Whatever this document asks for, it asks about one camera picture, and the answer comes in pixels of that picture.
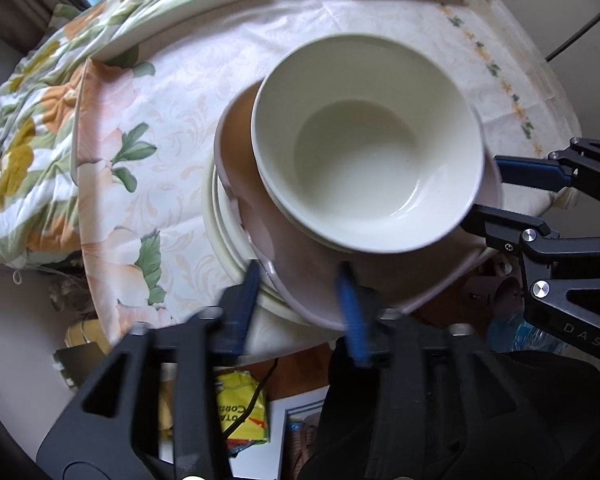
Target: tablecloth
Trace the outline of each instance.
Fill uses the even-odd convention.
[[[399,40],[444,67],[493,153],[545,155],[579,134],[558,81],[499,0],[246,0],[143,41],[132,53],[142,77],[91,61],[78,122],[80,234],[110,340],[136,320],[183,322],[230,284],[201,215],[218,119],[289,50],[343,31]],[[547,192],[504,190],[509,210],[550,203]]]

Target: white bowl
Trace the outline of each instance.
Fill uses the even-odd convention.
[[[458,225],[480,187],[482,125],[422,54],[363,34],[288,54],[251,121],[272,198],[343,248],[402,253]]]

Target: stacked plates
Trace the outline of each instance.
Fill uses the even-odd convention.
[[[329,42],[326,48],[320,44]],[[285,58],[264,83],[241,92],[219,121],[214,145],[215,171],[209,171],[205,201],[205,225],[210,240],[233,279],[240,278],[247,260],[254,256],[260,260],[267,273],[263,306],[287,319],[304,319],[325,328],[344,329],[335,288],[336,272],[344,260],[351,263],[362,285],[378,291],[386,306],[403,313],[412,312],[475,266],[482,254],[484,241],[458,227],[471,204],[502,205],[500,175],[493,158],[485,153],[480,124],[471,108],[461,96],[458,98],[457,89],[445,80],[446,76],[440,76],[440,69],[405,47],[399,46],[394,52],[395,45],[385,42],[368,36],[337,36],[316,42],[320,44],[314,53],[320,55],[318,59],[328,60],[329,49],[335,48],[338,58],[345,59],[345,65],[352,70],[359,69],[367,59],[372,60],[373,70],[362,70],[362,81],[353,76],[341,77],[345,90],[328,77],[318,85],[324,92],[302,90],[302,85],[307,85],[317,74],[328,72],[329,67],[319,61],[317,71],[306,70],[309,79],[298,74],[295,79],[288,79],[297,66],[312,66],[312,53],[308,57],[306,53],[316,43],[302,47]],[[391,63],[390,72],[400,78],[417,79],[419,90],[405,94],[399,80],[390,81],[387,67],[378,61],[378,56],[370,55],[374,49],[384,49],[381,58]],[[300,64],[290,63],[298,52],[302,54]],[[409,73],[408,66],[406,72],[397,70],[395,66],[400,63],[415,65],[415,72]],[[379,87],[377,74],[381,82],[392,86],[391,91]],[[284,81],[293,88],[301,88],[290,102],[285,101],[289,92],[285,91]],[[334,100],[333,93],[347,91],[360,98],[352,104],[347,97],[346,109],[338,110],[340,101]],[[394,137],[400,137],[400,131],[395,131],[401,124],[400,110],[396,110],[396,117],[389,112],[382,117],[382,113],[378,115],[382,112],[380,107],[361,106],[363,101],[372,102],[376,94],[380,94],[379,100],[385,108],[390,107],[387,100],[419,99],[412,103],[409,113],[413,116],[419,109],[425,115],[429,113],[426,120],[420,121],[422,136],[415,135],[418,147],[424,146],[421,151],[412,153],[408,146],[395,143]],[[445,108],[431,115],[430,101],[438,96],[442,99],[438,103]],[[308,133],[313,137],[312,144],[302,140],[302,132],[291,148],[284,143],[276,144],[276,129],[280,130],[280,137],[287,135],[280,123],[282,118],[300,124],[292,128],[297,133],[302,124],[311,123],[321,113],[324,108],[320,108],[321,103],[325,100],[331,102],[327,108],[335,106],[335,110],[331,116],[322,118],[322,124],[320,117],[317,124],[314,120]],[[369,117],[370,122],[365,124],[365,118]],[[253,127],[252,118],[257,127]],[[429,130],[427,121],[432,123]],[[381,141],[369,147],[360,138],[360,131],[376,125],[378,134],[374,132],[374,140],[379,136]],[[455,140],[444,138],[450,135],[450,127],[454,128]],[[336,141],[323,149],[321,139],[328,141],[332,132]],[[353,132],[352,142],[356,143],[351,149],[346,144],[349,132]],[[388,140],[382,138],[386,132]],[[391,150],[383,151],[386,147],[383,143]],[[337,157],[347,150],[351,159],[341,158],[340,166],[325,165],[325,158]],[[298,161],[303,151],[306,160]],[[401,156],[406,156],[405,160],[412,164],[407,171],[402,170]],[[352,173],[352,165],[359,171]],[[340,173],[333,173],[333,168],[341,170]],[[299,183],[314,177],[309,189]],[[355,181],[354,186],[347,187],[351,180]],[[365,188],[367,184],[377,186],[377,191]],[[396,195],[401,200],[400,193],[407,194],[404,206],[390,211]],[[369,208],[365,207],[365,201],[372,202]]]

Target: screw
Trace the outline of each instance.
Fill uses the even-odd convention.
[[[475,332],[474,327],[468,323],[454,323],[449,325],[449,332],[453,336],[471,335]]]
[[[147,332],[149,332],[149,330],[151,330],[152,326],[150,323],[144,322],[144,321],[136,321],[134,323],[134,325],[131,327],[131,330],[129,330],[129,333],[131,335],[144,335]]]
[[[222,316],[223,313],[224,311],[219,306],[208,306],[198,313],[198,317],[200,319],[217,319]]]
[[[525,242],[533,242],[536,239],[536,232],[533,229],[525,229],[522,231],[522,239]]]
[[[549,284],[543,280],[539,280],[534,283],[531,292],[536,298],[544,298],[549,294]]]
[[[402,314],[397,308],[386,308],[380,316],[380,319],[382,321],[393,321],[401,316]]]

